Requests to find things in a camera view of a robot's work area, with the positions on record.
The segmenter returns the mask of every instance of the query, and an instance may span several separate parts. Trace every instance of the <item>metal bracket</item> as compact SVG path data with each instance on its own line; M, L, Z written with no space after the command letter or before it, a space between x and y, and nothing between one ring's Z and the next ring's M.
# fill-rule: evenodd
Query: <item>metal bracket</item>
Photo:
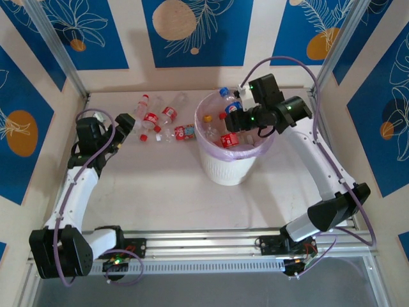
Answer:
M316 242L312 237L291 245L282 235L262 235L258 240L261 256L304 255L306 252L305 245L316 246Z
M135 253L139 258L143 259L145 258L145 253L146 253L146 239L144 238L131 238L131 239L125 239L124 240L124 246L125 250L130 251ZM110 273L113 272L128 272L129 271L129 262L120 262L116 263L115 260L117 259L133 259L132 256L129 256L125 253L122 254L116 254L115 256L113 254L107 254L107 255L102 255L100 258L101 260L106 260L102 264L102 272L107 272L109 271ZM117 281L124 277L125 275L114 275L114 276L109 276L109 279L113 281Z

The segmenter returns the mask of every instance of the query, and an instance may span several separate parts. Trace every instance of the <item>transparent bottle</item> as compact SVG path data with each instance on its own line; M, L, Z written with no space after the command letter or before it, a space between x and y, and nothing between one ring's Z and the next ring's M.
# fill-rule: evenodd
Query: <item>transparent bottle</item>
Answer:
M194 125L177 126L172 129L163 129L156 134L156 140L163 143L175 143L195 138Z
M142 128L139 131L139 139L142 142L146 142L148 140L148 131L155 128L155 125L159 119L159 112L162 110L163 105L164 101L160 96L154 97L149 103L148 112L146 112L143 118Z
M230 112L243 109L242 103L236 98L234 93L231 93L228 88L221 88L219 90L220 96L224 101L224 111L229 114Z
M154 128L155 132L159 133L164 125L172 123L178 116L178 112L180 112L187 102L187 94L182 91L178 93L172 102L159 114L159 120Z
M146 111L148 110L148 102L149 102L149 96L147 96L147 94L143 95L142 98L137 103L136 108L134 109L134 112L132 113L132 115L135 118L135 125L134 125L135 131L139 130L142 127L143 118L146 114Z
M211 115L203 116L203 128L206 139L212 143L220 142L220 132L213 126L213 117Z

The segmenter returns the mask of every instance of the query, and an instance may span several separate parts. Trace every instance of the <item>white table surface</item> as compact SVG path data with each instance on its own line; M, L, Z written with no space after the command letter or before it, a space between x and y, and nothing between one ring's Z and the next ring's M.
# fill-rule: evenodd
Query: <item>white table surface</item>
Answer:
M175 125L193 123L194 110L211 91L186 91L190 103ZM308 101L305 89L283 90ZM176 91L146 92L170 101ZM142 92L93 93L88 107L113 117L130 113ZM210 181L201 169L196 140L141 144L129 135L103 169L88 203L83 230L118 224L124 230L197 230L281 227L320 200L297 153L276 135L254 173L240 185Z

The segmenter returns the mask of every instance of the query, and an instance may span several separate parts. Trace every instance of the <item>cable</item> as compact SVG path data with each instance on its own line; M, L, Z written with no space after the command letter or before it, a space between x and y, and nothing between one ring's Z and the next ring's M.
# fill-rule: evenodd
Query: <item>cable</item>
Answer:
M138 255L135 254L135 253L133 253L133 252L131 252L131 251L128 251L128 250L126 250L126 249L110 249L110 250L108 250L108 251L103 252L102 255L111 254L111 253L124 253L124 254L128 254L128 255L134 257L134 258L135 258L136 260L138 260L139 263L141 264L141 273L138 275L138 277L136 277L136 279L134 279L134 280L132 280L132 281L128 281L128 282L126 282L126 283L118 283L117 281L113 281L113 280L110 280L110 279L108 278L108 271L109 271L109 269L111 268L111 267L110 267L110 268L107 269L107 271L105 272L105 278L107 279L107 283L113 284L113 285L116 285L116 286L124 286L124 287L133 286L133 285L136 285L137 283L139 283L139 281L141 280L142 275L143 275L144 265L143 265L142 260L138 257Z
M318 145L318 148L320 149L321 153L325 156L326 160L328 161L328 163L331 165L332 169L335 171L335 173L337 174L338 178L341 180L343 179L343 176L341 174L341 172L339 171L338 167L336 166L335 162L331 159L331 156L329 156L329 154L327 153L327 151L325 150L325 148L322 146L322 144L320 143L320 141L318 140L318 130L317 130L317 125L318 125L318 117L320 115L320 109L321 109L321 89L320 89L320 85L318 84L318 80L315 77L314 73L308 68L307 65L305 65L304 63L302 63L301 61L289 57L289 56L270 56L267 59L264 59L262 61L260 61L259 63L257 63L252 70L250 70L250 72L247 74L246 78L244 79L243 83L240 85L240 87L243 87L245 85L245 83L249 80L250 76L252 75L252 73L263 63L268 62L268 61L272 61L275 59L286 59L292 62L297 63L298 65L300 65L302 68L304 68L305 71L307 71L307 73L311 76L311 78L314 81L314 85L316 88L316 111L314 114L314 119L313 119L313 136L314 136L314 140ZM355 195L355 193L352 191L352 189L349 187L349 185L344 182L343 183L345 189L348 191L348 193L351 195L352 199L354 200L355 204L357 205L360 213L362 214L362 217L364 218L365 224L368 227L369 233L371 234L371 242L366 241L365 239L363 239L362 237L350 232L347 229L344 229L343 227L336 227L336 229L341 230L343 232L349 233L350 235L352 235L353 237L355 237L356 239L358 239L359 241L363 242L365 245L368 245L369 247L374 247L376 246L376 236L375 236L375 232L373 230L372 224L369 221L369 218L363 208L363 206L361 205L361 203L359 202L357 196Z
M83 110L82 112L78 113L78 115L75 117L75 121L78 121L79 117L84 114L85 112L89 112L89 111L97 111L97 112L102 112L103 114L105 114L106 116L108 116L109 120L112 123L112 127L115 126L115 121L114 118L112 118L112 116L108 113L106 113L104 110L100 110L100 109L87 109L87 110ZM115 129L112 129L112 134L109 137L108 141L106 142L106 144L101 147L101 149L99 149L99 151L97 151L96 153L94 153L88 160L87 162L85 162L85 164L82 166L82 168L78 171L78 173L74 176L73 178L73 182L68 186L68 189L64 195L64 199L63 202L61 204L61 207L59 208L58 214L59 217L57 217L56 219L56 225L54 227L54 234L53 234L53 238L52 238L52 250L54 253L54 261L56 263L56 267L57 267L57 272L58 272L58 276L60 277L61 281L63 282L64 286L66 287L70 287L72 286L72 283L75 279L75 277L72 278L72 280L68 283L65 280L64 277L64 273L63 273L63 269L61 267L61 261L59 259L59 255L58 255L58 230L59 230L59 224L63 218L63 213L64 213L64 209L65 206L68 202L68 199L70 197L70 194L72 192L72 189L74 188L74 185L77 184L77 180L78 178L81 176L82 172L88 167L88 165L96 158L98 157L98 155L100 153L102 153L113 141L114 139L114 135L115 135Z

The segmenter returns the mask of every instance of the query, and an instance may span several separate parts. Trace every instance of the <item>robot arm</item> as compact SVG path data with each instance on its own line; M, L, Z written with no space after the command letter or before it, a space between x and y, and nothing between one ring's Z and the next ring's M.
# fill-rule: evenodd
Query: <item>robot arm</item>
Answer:
M128 114L120 114L116 122L116 127L110 126L108 130L104 128L102 134L101 123L96 118L77 121L79 140L72 148L61 197L44 228L32 231L29 238L31 251L42 278L58 277L52 241L57 218L61 218L58 227L58 255L66 277L88 275L93 260L103 252L112 248L123 248L123 232L119 226L97 228L92 234L85 236L81 233L89 197L107 162L105 156L116 154L132 131L135 120ZM112 143L81 171L89 158L107 143L113 132ZM61 217L59 212L64 203L64 214Z
M357 184L343 169L320 134L317 140L314 139L312 112L300 97L284 99L272 74L251 81L249 86L237 91L236 96L242 99L244 109L227 115L227 129L239 132L259 128L260 135L261 130L273 126L299 154L320 192L321 201L283 226L280 235L259 238L262 255L300 255L305 251L305 244L314 243L314 234L326 232L357 213L357 205L344 184L349 186L361 204L371 191L366 183ZM343 176L342 180L318 144L334 161ZM285 273L291 275L304 270L304 267L303 264Z

